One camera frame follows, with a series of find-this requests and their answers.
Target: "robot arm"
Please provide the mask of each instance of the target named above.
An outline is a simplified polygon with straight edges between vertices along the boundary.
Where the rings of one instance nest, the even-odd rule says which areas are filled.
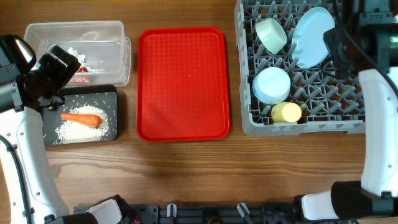
[[[358,26],[351,24],[356,41],[341,28],[337,15],[340,29],[327,31],[324,40],[333,64],[344,74],[335,78],[348,77],[355,70],[359,75],[366,112],[364,170],[361,181],[335,182],[330,191],[296,196],[300,221],[398,215],[398,67],[394,67],[398,63],[393,41],[396,25],[391,24],[388,1],[345,1],[344,7],[343,16],[358,22]]]
[[[398,67],[391,67],[389,75],[398,85]],[[303,220],[347,220],[397,215],[393,198],[398,197],[398,99],[375,69],[360,72],[359,82],[366,105],[365,166],[360,183],[345,184],[352,184],[352,190],[361,193],[359,195],[363,195],[363,198],[370,195],[373,200],[361,202],[354,192],[339,194],[337,191],[341,183],[337,183],[332,191],[297,197]]]
[[[55,186],[49,161],[45,154],[41,115],[28,107],[24,111],[9,110],[0,114],[0,135],[16,148],[22,167],[28,204],[33,223],[44,223],[44,218],[69,215],[69,210]],[[9,192],[12,223],[26,223],[26,214],[17,168],[11,152],[0,144],[0,159]]]
[[[16,35],[0,36],[0,160],[11,204],[11,223],[112,224],[136,219],[120,196],[86,213],[69,215],[45,153],[39,112],[41,99],[52,100],[78,70],[78,60],[54,46],[39,61]]]

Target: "light blue plate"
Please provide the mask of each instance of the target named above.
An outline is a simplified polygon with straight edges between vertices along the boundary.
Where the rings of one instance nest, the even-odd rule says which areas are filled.
[[[323,34],[335,27],[333,16],[322,7],[315,7],[299,20],[292,38],[297,43],[292,56],[298,58],[297,66],[310,68],[319,64],[328,55]]]

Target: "cutting board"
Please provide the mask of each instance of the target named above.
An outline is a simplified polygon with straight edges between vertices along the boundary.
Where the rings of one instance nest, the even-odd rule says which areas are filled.
[[[62,90],[58,96],[65,98],[63,106],[59,106],[55,110],[44,108],[42,111],[43,140],[45,146],[93,141],[87,138],[87,136],[85,138],[61,141],[55,131],[65,122],[61,119],[62,113],[70,113],[72,109],[81,106],[93,106],[103,110],[107,115],[109,129],[99,140],[95,141],[112,141],[118,137],[118,94],[114,86],[101,85],[67,88]]]

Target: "dish rack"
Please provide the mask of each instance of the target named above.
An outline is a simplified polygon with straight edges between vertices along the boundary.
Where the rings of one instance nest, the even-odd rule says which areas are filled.
[[[236,45],[239,50],[241,114],[243,131],[250,136],[286,136],[315,131],[365,132],[364,100],[358,76],[337,80],[335,68],[327,62],[321,68],[298,68],[292,58],[295,44],[291,44],[295,26],[305,12],[313,7],[324,7],[331,14],[333,5],[326,0],[270,1],[238,0],[234,10]],[[286,46],[278,53],[270,53],[259,40],[254,26],[273,18],[284,28]],[[295,123],[274,123],[272,105],[254,96],[251,84],[254,77],[267,67],[280,67],[292,81],[286,101],[297,103],[302,117]]]

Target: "green light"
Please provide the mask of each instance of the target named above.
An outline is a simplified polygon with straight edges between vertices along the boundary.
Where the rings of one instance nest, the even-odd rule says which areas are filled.
[[[390,42],[391,42],[391,43],[394,43],[394,44],[398,44],[398,37],[397,37],[397,36],[395,36],[395,37],[390,37]]]

